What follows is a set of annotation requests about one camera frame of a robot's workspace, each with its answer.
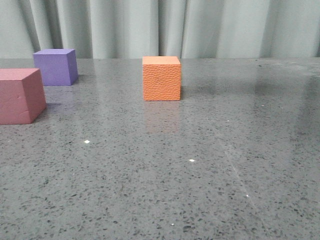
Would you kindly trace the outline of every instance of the textured orange cube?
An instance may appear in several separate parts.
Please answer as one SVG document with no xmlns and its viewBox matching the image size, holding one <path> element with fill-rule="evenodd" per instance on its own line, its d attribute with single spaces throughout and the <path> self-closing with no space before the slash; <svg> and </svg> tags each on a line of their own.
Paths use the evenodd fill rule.
<svg viewBox="0 0 320 240">
<path fill-rule="evenodd" d="M 143 99 L 178 101 L 181 91 L 181 64 L 176 56 L 144 56 Z"/>
</svg>

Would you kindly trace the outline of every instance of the block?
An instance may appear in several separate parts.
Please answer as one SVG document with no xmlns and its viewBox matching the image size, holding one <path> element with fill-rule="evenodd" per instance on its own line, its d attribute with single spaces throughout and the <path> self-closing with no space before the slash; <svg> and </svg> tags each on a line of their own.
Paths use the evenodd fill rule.
<svg viewBox="0 0 320 240">
<path fill-rule="evenodd" d="M 181 64 L 176 56 L 144 56 L 143 99 L 178 101 L 181 92 Z"/>
<path fill-rule="evenodd" d="M 44 86 L 71 86 L 78 79 L 74 49 L 44 49 L 33 54 Z"/>
<path fill-rule="evenodd" d="M 31 124 L 45 108 L 38 68 L 0 68 L 0 125 Z"/>
</svg>

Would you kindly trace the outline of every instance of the purple cube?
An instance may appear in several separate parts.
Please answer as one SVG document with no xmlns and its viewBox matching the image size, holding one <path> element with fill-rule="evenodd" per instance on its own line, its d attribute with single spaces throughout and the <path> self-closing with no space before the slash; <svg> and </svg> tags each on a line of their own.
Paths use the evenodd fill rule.
<svg viewBox="0 0 320 240">
<path fill-rule="evenodd" d="M 33 54 L 44 86 L 71 86 L 78 78 L 74 49 L 44 49 Z"/>
</svg>

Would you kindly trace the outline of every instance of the table surface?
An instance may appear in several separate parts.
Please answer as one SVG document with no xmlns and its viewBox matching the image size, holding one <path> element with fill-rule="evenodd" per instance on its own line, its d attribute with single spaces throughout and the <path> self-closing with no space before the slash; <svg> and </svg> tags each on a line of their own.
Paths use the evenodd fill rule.
<svg viewBox="0 0 320 240">
<path fill-rule="evenodd" d="M 182 59 L 152 102 L 141 59 L 77 62 L 0 126 L 0 239 L 319 239 L 319 58 Z"/>
</svg>

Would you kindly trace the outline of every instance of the cube side face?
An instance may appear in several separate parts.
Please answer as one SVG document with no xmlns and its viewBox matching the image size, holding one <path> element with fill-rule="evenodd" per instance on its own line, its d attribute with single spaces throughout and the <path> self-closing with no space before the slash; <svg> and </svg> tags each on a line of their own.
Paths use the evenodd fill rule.
<svg viewBox="0 0 320 240">
<path fill-rule="evenodd" d="M 78 66 L 76 59 L 76 51 L 72 50 L 67 54 L 67 62 L 69 69 L 69 77 L 71 85 L 78 79 Z"/>
<path fill-rule="evenodd" d="M 0 81 L 0 125 L 31 122 L 22 81 Z"/>
<path fill-rule="evenodd" d="M 180 93 L 180 64 L 143 65 L 143 99 L 145 101 L 178 101 Z"/>
<path fill-rule="evenodd" d="M 47 106 L 40 70 L 26 77 L 22 85 L 30 121 L 33 122 Z"/>
<path fill-rule="evenodd" d="M 66 54 L 33 54 L 34 65 L 41 71 L 44 86 L 70 86 Z"/>
</svg>

